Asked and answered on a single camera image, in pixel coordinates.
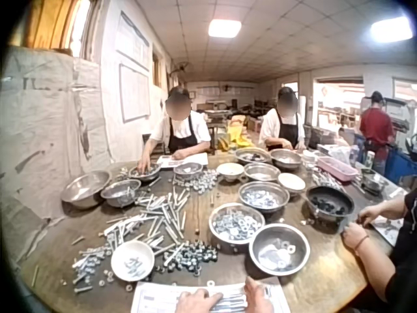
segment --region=bracelet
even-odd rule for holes
[[[360,245],[364,242],[364,240],[365,240],[366,238],[369,238],[369,235],[366,235],[364,238],[362,238],[362,239],[358,242],[358,244],[356,245],[356,247],[353,249],[353,250],[355,251],[356,255],[358,254],[357,250],[358,250],[359,246],[360,246]]]

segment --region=red shirt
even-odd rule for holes
[[[394,136],[391,118],[380,108],[367,109],[362,114],[359,129],[366,139],[372,139],[381,145],[388,143],[388,137]]]

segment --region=white shirt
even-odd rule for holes
[[[302,126],[301,116],[298,114],[298,141],[303,140],[306,136],[304,134],[304,127]],[[282,117],[283,124],[296,125],[295,115],[291,117]],[[261,133],[259,134],[259,144],[265,144],[265,140],[269,137],[279,138],[280,136],[280,120],[275,109],[269,110],[269,112],[263,117],[263,123],[261,127]]]
[[[209,129],[204,120],[202,114],[195,111],[190,112],[191,123],[193,126],[195,137],[197,138],[197,143],[209,142],[211,140]],[[188,124],[188,119],[183,121],[174,121],[172,120],[172,129],[173,135],[178,138],[185,138],[191,136],[190,126]],[[152,131],[151,138],[161,142],[162,140],[166,145],[169,144],[169,116],[165,116],[156,124],[154,130]]]

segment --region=woman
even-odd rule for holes
[[[151,165],[151,154],[158,142],[164,141],[175,160],[182,160],[210,147],[210,134],[201,114],[191,110],[187,89],[174,87],[165,102],[168,115],[155,126],[146,142],[137,168],[143,173]]]
[[[304,150],[304,127],[297,113],[298,100],[290,87],[278,91],[277,108],[271,109],[263,119],[259,143],[268,150],[276,148]]]

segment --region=black apron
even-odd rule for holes
[[[278,113],[277,109],[275,110],[278,115],[278,119],[280,120],[280,134],[278,137],[288,140],[291,142],[291,145],[293,145],[293,148],[295,148],[298,144],[298,114],[295,113],[295,125],[283,124],[281,115]],[[269,145],[267,148],[268,151],[273,149],[282,149],[282,145]]]
[[[176,150],[186,149],[193,147],[198,144],[197,138],[194,134],[193,124],[191,123],[191,115],[188,118],[188,125],[190,126],[191,136],[185,138],[178,138],[174,136],[174,130],[172,127],[172,120],[169,118],[169,142],[168,149],[171,154],[175,153]]]

